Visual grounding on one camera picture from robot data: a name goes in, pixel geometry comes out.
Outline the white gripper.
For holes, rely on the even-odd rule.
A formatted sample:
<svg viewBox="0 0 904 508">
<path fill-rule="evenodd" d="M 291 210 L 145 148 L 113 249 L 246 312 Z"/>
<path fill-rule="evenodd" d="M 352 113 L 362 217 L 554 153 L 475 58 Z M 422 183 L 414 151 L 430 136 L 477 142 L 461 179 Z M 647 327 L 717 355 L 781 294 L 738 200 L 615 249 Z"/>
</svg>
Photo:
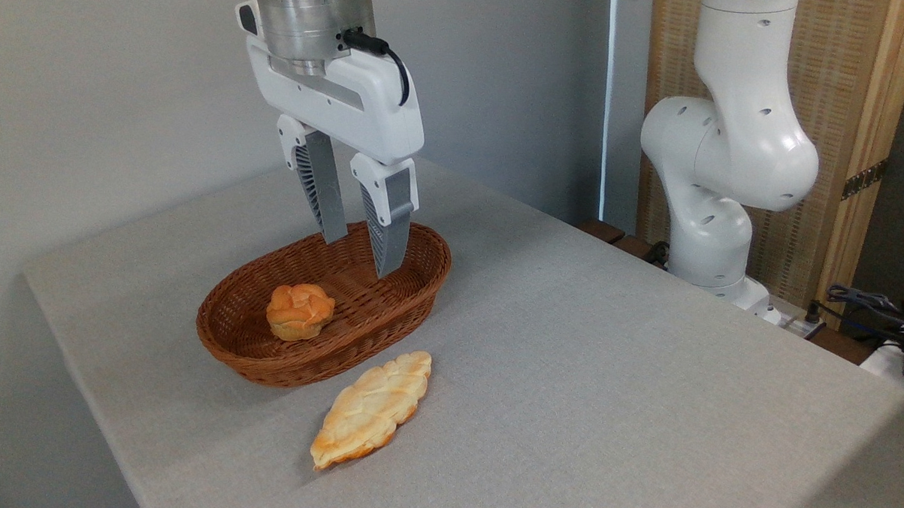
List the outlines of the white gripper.
<svg viewBox="0 0 904 508">
<path fill-rule="evenodd" d="M 283 63 L 259 38 L 247 37 L 246 48 L 263 97 L 285 113 L 277 121 L 285 163 L 297 174 L 325 242 L 335 243 L 348 231 L 332 136 L 360 152 L 349 167 L 361 185 L 376 275 L 385 278 L 399 269 L 407 253 L 411 214 L 419 209 L 410 157 L 422 148 L 425 137 L 416 93 L 399 104 L 397 65 L 353 50 L 329 61 L 325 76 L 281 74 L 275 68 Z"/>
</svg>

